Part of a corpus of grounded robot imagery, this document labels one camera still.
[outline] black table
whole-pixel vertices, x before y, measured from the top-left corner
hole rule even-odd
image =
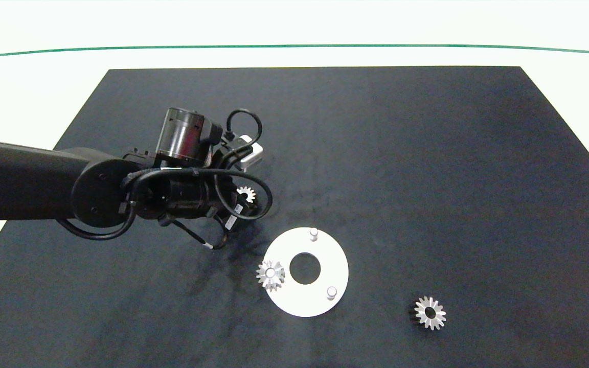
[[[257,112],[274,209],[221,251],[9,221],[0,366],[589,366],[589,154],[520,68],[111,70],[56,149],[153,149],[170,106]],[[350,266],[319,317],[255,278],[298,226]],[[409,319],[423,295],[440,331]]]

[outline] spur gear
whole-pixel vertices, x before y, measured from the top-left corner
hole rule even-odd
[[[256,276],[259,283],[262,283],[267,291],[276,290],[285,282],[285,269],[281,262],[262,261],[256,270]]]
[[[247,202],[253,203],[256,199],[256,192],[250,187],[239,187],[238,188],[239,195],[247,195]]]
[[[440,329],[444,326],[442,321],[447,319],[444,317],[447,312],[442,311],[442,306],[438,305],[438,301],[433,300],[432,297],[424,296],[424,299],[419,298],[419,302],[415,302],[418,306],[415,308],[415,315],[419,319],[419,323],[424,324],[424,328]]]

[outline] white sticker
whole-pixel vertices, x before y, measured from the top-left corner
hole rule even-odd
[[[234,211],[238,212],[238,213],[242,212],[242,206],[237,204]],[[224,225],[224,227],[226,227],[226,230],[231,230],[231,228],[233,227],[233,224],[236,223],[237,219],[238,219],[238,217],[235,217],[235,216],[229,217],[229,219],[226,220],[226,224]]]

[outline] gear hole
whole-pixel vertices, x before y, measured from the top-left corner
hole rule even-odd
[[[320,261],[310,253],[299,253],[290,261],[290,275],[299,284],[312,284],[320,277],[320,270]]]
[[[426,307],[424,308],[424,314],[429,318],[435,318],[435,309],[432,307]]]

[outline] white ring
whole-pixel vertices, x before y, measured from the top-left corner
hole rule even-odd
[[[344,295],[349,281],[347,257],[337,241],[327,233],[318,231],[311,240],[309,227],[298,227],[279,235],[269,246],[264,261],[281,262],[285,268],[285,282],[269,298],[283,311],[297,317],[314,317],[333,308]],[[297,254],[309,253],[320,262],[320,276],[311,284],[299,284],[290,275],[290,262]],[[336,295],[329,299],[329,287]]]

